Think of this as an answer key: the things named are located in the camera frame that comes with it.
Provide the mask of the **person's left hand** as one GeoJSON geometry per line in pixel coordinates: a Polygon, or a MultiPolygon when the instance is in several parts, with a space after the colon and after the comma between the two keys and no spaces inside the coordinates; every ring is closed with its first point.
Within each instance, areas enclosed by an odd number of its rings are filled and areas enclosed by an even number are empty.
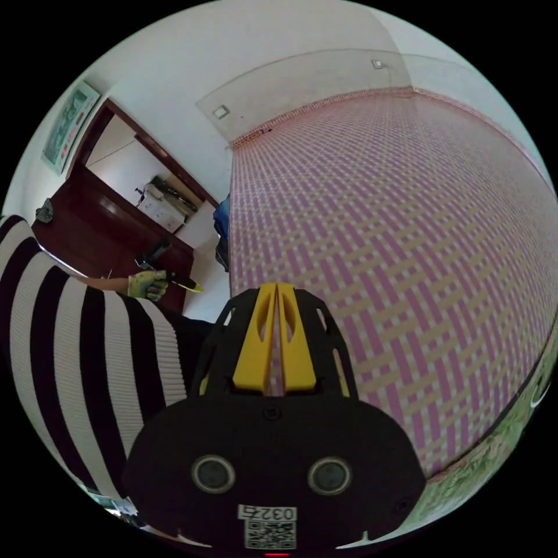
{"type": "Polygon", "coordinates": [[[156,302],[164,296],[168,284],[166,271],[142,271],[128,277],[126,295],[156,302]]]}

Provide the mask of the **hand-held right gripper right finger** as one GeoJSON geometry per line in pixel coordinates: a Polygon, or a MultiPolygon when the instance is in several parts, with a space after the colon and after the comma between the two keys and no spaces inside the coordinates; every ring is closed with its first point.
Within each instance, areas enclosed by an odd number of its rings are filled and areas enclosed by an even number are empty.
{"type": "Polygon", "coordinates": [[[282,385],[285,390],[313,390],[316,375],[291,284],[277,284],[282,385]]]}

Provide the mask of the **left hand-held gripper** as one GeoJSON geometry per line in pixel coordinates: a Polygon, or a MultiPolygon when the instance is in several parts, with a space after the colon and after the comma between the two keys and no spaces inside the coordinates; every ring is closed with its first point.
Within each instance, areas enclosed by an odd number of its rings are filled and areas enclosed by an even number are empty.
{"type": "Polygon", "coordinates": [[[184,275],[178,274],[174,271],[167,270],[166,271],[166,280],[169,283],[172,283],[182,289],[185,289],[190,292],[201,293],[204,291],[204,288],[189,277],[185,277],[184,275]]]}

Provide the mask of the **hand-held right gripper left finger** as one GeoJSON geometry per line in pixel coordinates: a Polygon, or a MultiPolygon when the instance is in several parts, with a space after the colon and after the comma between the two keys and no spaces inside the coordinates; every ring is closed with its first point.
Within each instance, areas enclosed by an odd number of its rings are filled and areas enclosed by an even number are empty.
{"type": "Polygon", "coordinates": [[[263,284],[253,309],[232,376],[236,389],[267,389],[269,384],[277,285],[263,284]]]}

